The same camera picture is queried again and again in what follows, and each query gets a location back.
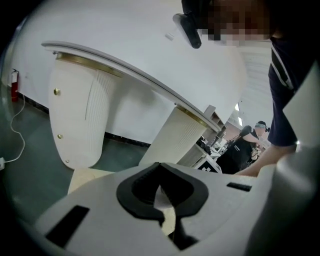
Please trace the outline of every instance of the dark navy shirt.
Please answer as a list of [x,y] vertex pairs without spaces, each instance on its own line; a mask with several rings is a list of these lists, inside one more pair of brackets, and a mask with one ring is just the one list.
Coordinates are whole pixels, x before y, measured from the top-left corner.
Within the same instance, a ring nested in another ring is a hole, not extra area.
[[286,147],[296,143],[297,137],[289,124],[283,109],[294,96],[315,61],[316,45],[310,40],[284,40],[271,38],[291,79],[293,90],[285,87],[270,65],[269,82],[273,99],[273,120],[268,140],[276,146]]

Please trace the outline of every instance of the person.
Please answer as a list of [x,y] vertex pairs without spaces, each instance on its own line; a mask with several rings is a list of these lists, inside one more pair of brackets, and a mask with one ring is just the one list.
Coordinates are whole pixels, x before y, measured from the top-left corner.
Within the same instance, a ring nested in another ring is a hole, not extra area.
[[239,136],[230,142],[227,151],[220,156],[216,163],[220,166],[223,174],[235,174],[248,165],[254,148],[260,145],[259,137],[269,131],[264,121],[255,124],[254,129],[246,125]]
[[258,160],[238,175],[256,177],[263,166],[296,150],[297,137],[283,113],[315,60],[319,47],[314,38],[319,24],[312,1],[213,0],[205,21],[207,33],[219,33],[226,40],[267,40],[272,43],[269,83],[273,100],[273,120],[268,140],[271,146]]

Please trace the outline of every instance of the red fire extinguisher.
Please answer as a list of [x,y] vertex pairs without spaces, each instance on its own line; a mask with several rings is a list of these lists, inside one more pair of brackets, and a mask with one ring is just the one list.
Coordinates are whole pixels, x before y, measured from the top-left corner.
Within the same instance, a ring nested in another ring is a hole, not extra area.
[[13,68],[12,80],[11,80],[11,100],[13,102],[18,101],[18,81],[19,81],[19,71]]

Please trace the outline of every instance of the table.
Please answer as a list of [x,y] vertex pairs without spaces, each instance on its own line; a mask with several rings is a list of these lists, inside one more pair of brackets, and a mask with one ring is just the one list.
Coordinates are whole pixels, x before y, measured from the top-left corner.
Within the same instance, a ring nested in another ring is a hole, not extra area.
[[70,42],[46,41],[42,46],[57,55],[49,86],[49,114],[59,156],[71,169],[88,168],[99,160],[113,91],[122,74],[176,104],[139,164],[176,164],[206,129],[221,130],[178,93],[120,59]]

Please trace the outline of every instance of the ribbed white panel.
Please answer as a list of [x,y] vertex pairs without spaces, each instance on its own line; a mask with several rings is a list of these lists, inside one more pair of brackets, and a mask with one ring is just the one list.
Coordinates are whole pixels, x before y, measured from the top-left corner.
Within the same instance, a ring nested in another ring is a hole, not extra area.
[[[118,81],[101,70],[55,61],[49,90],[50,122],[58,153],[69,168],[88,168],[99,160]],[[54,88],[60,89],[59,95],[54,95]]]
[[176,164],[205,130],[202,124],[174,108],[139,165],[154,162]]

